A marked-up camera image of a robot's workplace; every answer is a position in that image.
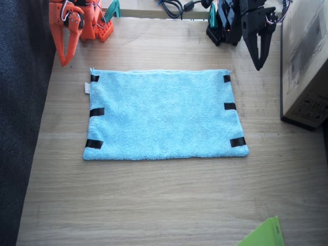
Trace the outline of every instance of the wooden table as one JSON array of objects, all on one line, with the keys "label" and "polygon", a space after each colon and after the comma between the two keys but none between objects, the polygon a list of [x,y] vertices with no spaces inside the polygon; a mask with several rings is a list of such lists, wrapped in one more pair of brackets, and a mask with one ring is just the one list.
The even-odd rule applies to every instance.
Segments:
[{"label": "wooden table", "polygon": [[[17,245],[236,245],[275,215],[286,245],[327,245],[322,130],[279,118],[280,26],[257,72],[243,41],[215,47],[203,21],[114,25],[67,67],[55,57]],[[83,161],[90,67],[231,70],[249,157]]]},{"label": "wooden table", "polygon": [[[182,5],[190,0],[180,0]],[[102,0],[102,7],[107,9],[112,0]],[[172,11],[176,11],[175,7],[167,5]],[[163,11],[162,6],[158,6],[158,0],[122,0],[120,1],[121,14],[124,17],[139,17],[139,18],[169,18]],[[267,0],[265,7],[276,7],[276,12],[281,14],[281,0]],[[192,11],[184,13],[185,19],[207,19],[209,17],[209,9],[203,8],[201,4],[195,4]]]}]

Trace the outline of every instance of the green paper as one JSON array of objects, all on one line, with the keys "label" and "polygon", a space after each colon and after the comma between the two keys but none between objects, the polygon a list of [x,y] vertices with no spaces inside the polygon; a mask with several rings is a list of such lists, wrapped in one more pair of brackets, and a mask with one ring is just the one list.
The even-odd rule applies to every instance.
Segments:
[{"label": "green paper", "polygon": [[211,8],[210,8],[210,14],[209,14],[209,19],[208,19],[211,28],[218,28],[219,24],[217,23],[216,15],[215,15],[215,5],[214,3],[211,3]]},{"label": "green paper", "polygon": [[278,216],[267,219],[238,246],[284,246]]},{"label": "green paper", "polygon": [[119,7],[119,1],[114,0],[105,13],[105,20],[109,22],[112,17],[121,17],[121,9]]}]

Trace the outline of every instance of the white tag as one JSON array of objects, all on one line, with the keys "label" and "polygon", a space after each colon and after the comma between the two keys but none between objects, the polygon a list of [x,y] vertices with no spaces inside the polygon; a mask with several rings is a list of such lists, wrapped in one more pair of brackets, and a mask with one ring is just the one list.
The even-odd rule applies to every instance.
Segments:
[{"label": "white tag", "polygon": [[87,82],[84,83],[84,91],[86,94],[90,94],[90,84]]}]

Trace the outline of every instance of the black tape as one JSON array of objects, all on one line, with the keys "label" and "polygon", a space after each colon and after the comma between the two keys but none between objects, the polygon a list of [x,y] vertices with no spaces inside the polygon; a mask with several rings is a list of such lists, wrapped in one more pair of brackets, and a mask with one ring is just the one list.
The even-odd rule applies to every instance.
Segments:
[{"label": "black tape", "polygon": [[90,110],[90,117],[92,116],[101,116],[105,114],[105,108],[98,108]]},{"label": "black tape", "polygon": [[246,145],[246,141],[244,137],[230,139],[230,143],[231,143],[231,148]]},{"label": "black tape", "polygon": [[225,75],[225,76],[223,76],[223,79],[224,79],[224,82],[225,82],[225,83],[231,81],[231,79],[230,79],[230,75]]},{"label": "black tape", "polygon": [[93,149],[101,149],[103,143],[104,143],[103,141],[88,139],[86,147],[93,148]]},{"label": "black tape", "polygon": [[224,109],[225,110],[236,110],[236,104],[234,104],[234,103],[230,103],[230,104],[224,103]]},{"label": "black tape", "polygon": [[99,75],[95,76],[95,75],[91,75],[91,82],[98,82],[99,80]]}]

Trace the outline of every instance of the blue towel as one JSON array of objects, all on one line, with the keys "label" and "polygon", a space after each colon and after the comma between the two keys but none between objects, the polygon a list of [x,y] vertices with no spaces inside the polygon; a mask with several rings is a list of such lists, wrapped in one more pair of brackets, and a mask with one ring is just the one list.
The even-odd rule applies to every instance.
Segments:
[{"label": "blue towel", "polygon": [[243,157],[227,70],[91,69],[84,160]]}]

